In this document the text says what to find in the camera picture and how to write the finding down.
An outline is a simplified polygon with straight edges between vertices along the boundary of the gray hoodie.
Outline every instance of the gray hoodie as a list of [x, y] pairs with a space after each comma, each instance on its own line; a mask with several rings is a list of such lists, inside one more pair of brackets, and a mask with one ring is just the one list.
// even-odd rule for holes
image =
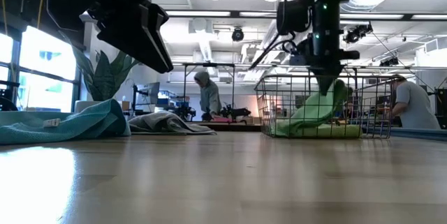
[[219, 88], [216, 83], [210, 79], [210, 75], [201, 71], [196, 73], [194, 79], [199, 80], [205, 84], [205, 87], [200, 88], [200, 108], [203, 112], [219, 114], [222, 108], [221, 100], [219, 98]]

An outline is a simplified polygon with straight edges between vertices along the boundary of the wooden table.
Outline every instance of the wooden table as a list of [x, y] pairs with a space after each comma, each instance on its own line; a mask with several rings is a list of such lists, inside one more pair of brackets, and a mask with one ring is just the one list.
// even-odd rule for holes
[[0, 147], [0, 223], [446, 223], [447, 144], [134, 136]]

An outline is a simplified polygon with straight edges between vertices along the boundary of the potted plant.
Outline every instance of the potted plant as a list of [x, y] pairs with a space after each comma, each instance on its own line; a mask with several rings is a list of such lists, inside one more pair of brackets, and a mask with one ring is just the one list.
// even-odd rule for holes
[[[67, 43], [70, 43], [68, 37], [64, 35]], [[139, 64], [139, 61], [120, 51], [117, 58], [109, 62], [107, 55], [101, 51], [96, 53], [98, 64], [93, 69], [91, 61], [78, 48], [73, 48], [73, 54], [76, 58], [76, 65], [84, 76], [84, 83], [87, 91], [90, 93], [93, 101], [76, 101], [75, 112], [80, 112], [86, 107], [113, 98], [121, 84], [126, 80], [132, 67]]]

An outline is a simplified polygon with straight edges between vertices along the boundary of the metal wire basket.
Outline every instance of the metal wire basket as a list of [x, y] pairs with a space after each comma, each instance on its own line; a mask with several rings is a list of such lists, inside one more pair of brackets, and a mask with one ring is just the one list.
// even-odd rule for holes
[[263, 77], [255, 88], [262, 132], [289, 138], [390, 137], [394, 94], [388, 78], [333, 78], [326, 96], [319, 93], [318, 78], [311, 73]]

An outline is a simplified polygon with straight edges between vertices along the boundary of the gray t-shirt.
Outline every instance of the gray t-shirt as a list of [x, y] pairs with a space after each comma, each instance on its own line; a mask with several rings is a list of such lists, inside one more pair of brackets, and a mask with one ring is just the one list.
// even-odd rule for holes
[[403, 128], [441, 129], [430, 107], [427, 92], [413, 82], [401, 83], [396, 89], [396, 103], [407, 103], [400, 114]]

